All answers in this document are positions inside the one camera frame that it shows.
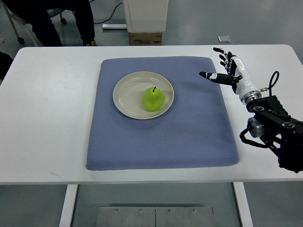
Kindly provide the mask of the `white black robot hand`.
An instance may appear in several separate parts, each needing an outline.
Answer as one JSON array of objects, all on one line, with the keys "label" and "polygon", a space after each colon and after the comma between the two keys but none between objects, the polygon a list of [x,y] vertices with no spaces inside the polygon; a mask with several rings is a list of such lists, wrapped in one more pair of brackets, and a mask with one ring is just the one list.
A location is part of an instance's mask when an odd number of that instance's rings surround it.
[{"label": "white black robot hand", "polygon": [[213,50],[219,53],[220,64],[224,66],[227,73],[201,71],[199,72],[200,76],[217,84],[231,86],[233,92],[245,105],[262,97],[260,90],[251,82],[251,76],[238,56],[218,47],[213,48]]}]

